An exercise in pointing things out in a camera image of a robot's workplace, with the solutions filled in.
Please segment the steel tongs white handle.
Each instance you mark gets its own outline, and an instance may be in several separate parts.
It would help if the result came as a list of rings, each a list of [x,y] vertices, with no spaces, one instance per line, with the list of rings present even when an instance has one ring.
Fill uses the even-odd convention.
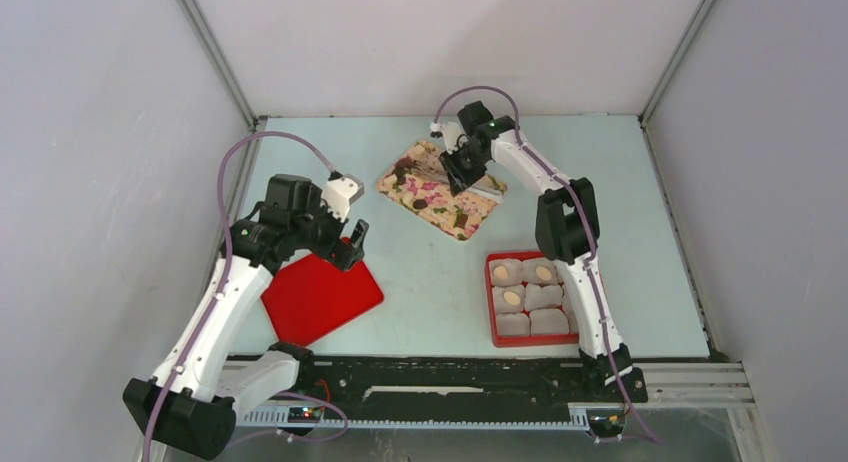
[[[451,175],[444,169],[437,169],[429,166],[416,166],[411,169],[411,173],[419,175],[427,180],[444,183],[448,185],[451,193],[457,196],[460,193],[469,192],[480,197],[492,200],[496,203],[502,203],[504,198],[501,192],[495,189],[490,189],[481,186],[479,183],[470,183],[461,179],[457,175]]]

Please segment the white chocolate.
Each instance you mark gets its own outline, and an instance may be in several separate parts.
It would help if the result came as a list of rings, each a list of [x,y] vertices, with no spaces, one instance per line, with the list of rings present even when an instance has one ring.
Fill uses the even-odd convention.
[[[513,291],[505,291],[503,299],[510,306],[519,306],[522,303],[521,296]]]
[[[547,267],[537,266],[535,268],[536,277],[541,281],[550,281],[552,279],[552,274]]]
[[[509,270],[504,266],[498,266],[493,270],[493,275],[501,280],[508,279],[510,277]]]

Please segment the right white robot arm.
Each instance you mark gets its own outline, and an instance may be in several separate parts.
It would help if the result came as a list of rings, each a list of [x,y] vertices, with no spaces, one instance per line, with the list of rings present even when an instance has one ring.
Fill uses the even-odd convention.
[[[583,390],[596,400],[610,398],[633,363],[600,274],[600,224],[593,184],[556,168],[526,140],[516,119],[495,117],[480,101],[463,107],[455,122],[434,119],[430,134],[445,144],[439,161],[453,194],[481,181],[491,163],[505,168],[536,194],[535,240],[564,281],[575,313]]]

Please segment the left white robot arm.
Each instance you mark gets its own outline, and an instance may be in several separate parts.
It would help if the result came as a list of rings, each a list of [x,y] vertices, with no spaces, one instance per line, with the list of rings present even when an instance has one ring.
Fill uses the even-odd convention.
[[[363,193],[358,179],[337,171],[324,186],[286,174],[269,180],[264,200],[230,226],[201,302],[169,355],[148,379],[125,386],[123,402],[146,441],[211,461],[240,416],[282,391],[297,399],[312,393],[316,372],[303,363],[307,349],[276,343],[232,376],[224,366],[248,312],[296,252],[307,250],[339,271],[363,259],[367,222],[342,235]]]

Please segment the brown square chocolate on tray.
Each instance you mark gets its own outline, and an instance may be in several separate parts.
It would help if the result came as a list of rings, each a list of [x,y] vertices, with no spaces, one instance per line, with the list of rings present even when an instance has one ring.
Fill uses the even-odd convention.
[[[457,213],[454,220],[453,230],[459,230],[461,232],[468,231],[468,226],[470,224],[469,220],[470,216],[467,213]]]

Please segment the red chocolate box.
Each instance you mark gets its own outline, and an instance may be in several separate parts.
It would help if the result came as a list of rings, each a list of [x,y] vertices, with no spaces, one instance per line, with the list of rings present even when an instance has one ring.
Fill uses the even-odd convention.
[[[510,277],[496,278],[493,270],[504,266]],[[536,277],[537,266],[547,267],[550,281]],[[571,301],[566,281],[555,263],[538,250],[493,252],[484,263],[485,287],[491,342],[499,349],[554,345],[577,345],[583,349],[602,347],[601,328],[591,327],[593,340],[580,335],[578,307]],[[518,293],[519,306],[507,304],[505,291]]]

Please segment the floral serving tray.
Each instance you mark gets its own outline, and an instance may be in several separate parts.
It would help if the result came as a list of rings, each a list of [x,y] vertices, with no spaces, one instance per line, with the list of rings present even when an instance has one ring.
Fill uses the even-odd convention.
[[[443,169],[438,160],[439,154],[440,148],[435,143],[426,140],[415,142],[378,179],[376,188],[378,192],[414,213],[441,232],[458,241],[467,241],[478,232],[483,223],[501,203],[496,203],[469,192],[454,196],[451,194],[447,184],[427,180],[422,176],[412,174],[411,171],[406,175],[406,181],[403,185],[394,184],[395,177],[392,175],[392,170],[399,160],[406,159],[414,163],[414,167],[424,165]],[[507,184],[492,175],[483,176],[477,183],[483,187],[501,192],[503,198],[508,191]],[[416,199],[425,199],[428,207],[423,210],[415,210],[412,204]],[[466,232],[453,230],[456,214],[462,212],[470,216],[469,230]]]

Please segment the red box lid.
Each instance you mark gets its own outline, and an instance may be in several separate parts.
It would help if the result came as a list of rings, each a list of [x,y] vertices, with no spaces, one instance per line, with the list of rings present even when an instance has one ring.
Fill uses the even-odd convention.
[[[306,347],[377,307],[384,298],[364,262],[341,271],[308,255],[280,269],[261,301],[277,338]]]

